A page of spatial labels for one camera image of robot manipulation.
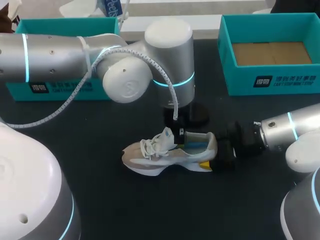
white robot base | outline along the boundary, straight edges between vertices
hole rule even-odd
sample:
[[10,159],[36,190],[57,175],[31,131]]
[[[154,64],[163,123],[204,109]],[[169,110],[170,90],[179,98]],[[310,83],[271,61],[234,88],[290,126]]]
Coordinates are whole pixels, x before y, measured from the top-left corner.
[[79,240],[79,212],[55,156],[2,122],[0,153],[0,239]]
[[320,237],[320,175],[306,177],[283,199],[280,220],[287,240],[318,240]]

brown cardboard bottom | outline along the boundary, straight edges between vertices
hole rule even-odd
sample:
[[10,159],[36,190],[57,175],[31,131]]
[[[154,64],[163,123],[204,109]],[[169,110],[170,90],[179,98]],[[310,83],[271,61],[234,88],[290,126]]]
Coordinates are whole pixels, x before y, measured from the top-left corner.
[[312,64],[303,42],[233,43],[238,66]]

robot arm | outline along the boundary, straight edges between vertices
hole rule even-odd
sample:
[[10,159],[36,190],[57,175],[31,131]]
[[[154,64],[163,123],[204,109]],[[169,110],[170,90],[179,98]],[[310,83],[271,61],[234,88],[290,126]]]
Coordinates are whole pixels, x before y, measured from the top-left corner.
[[55,156],[0,122],[0,239],[78,240],[74,197]]
[[67,107],[91,75],[101,79],[105,92],[119,103],[137,100],[152,81],[159,93],[159,104],[173,109],[174,126],[182,125],[176,121],[178,108],[188,106],[194,99],[193,32],[188,23],[179,19],[154,22],[144,40],[130,45],[115,34],[3,34],[0,44],[0,81],[55,82],[84,76],[56,112],[37,122],[8,124],[11,128],[30,128],[51,120]]
[[320,103],[253,124],[235,122],[217,138],[224,144],[219,151],[228,151],[228,159],[222,161],[256,156],[266,149],[286,151],[291,169],[314,172],[320,167]]

white robot arm cap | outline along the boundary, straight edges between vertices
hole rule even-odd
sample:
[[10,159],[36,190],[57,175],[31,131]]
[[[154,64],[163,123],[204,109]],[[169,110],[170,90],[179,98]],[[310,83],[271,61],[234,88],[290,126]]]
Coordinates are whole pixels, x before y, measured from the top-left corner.
[[145,41],[153,47],[166,49],[186,43],[192,37],[190,24],[174,18],[166,17],[153,22],[145,30]]
[[0,239],[33,231],[54,207],[62,184],[55,156],[0,122]]
[[285,153],[288,166],[300,173],[311,173],[320,167],[320,130],[301,135]]
[[143,60],[130,56],[114,65],[104,74],[103,89],[117,103],[131,103],[139,99],[152,80],[151,70]]

silver robot arm segment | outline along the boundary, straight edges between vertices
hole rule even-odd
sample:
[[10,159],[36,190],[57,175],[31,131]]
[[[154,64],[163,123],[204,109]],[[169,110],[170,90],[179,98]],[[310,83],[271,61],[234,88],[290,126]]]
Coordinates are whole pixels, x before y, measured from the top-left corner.
[[126,46],[115,34],[83,38],[34,34],[0,35],[0,81],[8,83],[55,82],[81,79],[103,49]]
[[261,122],[261,137],[271,151],[285,151],[301,135],[320,129],[320,103]]

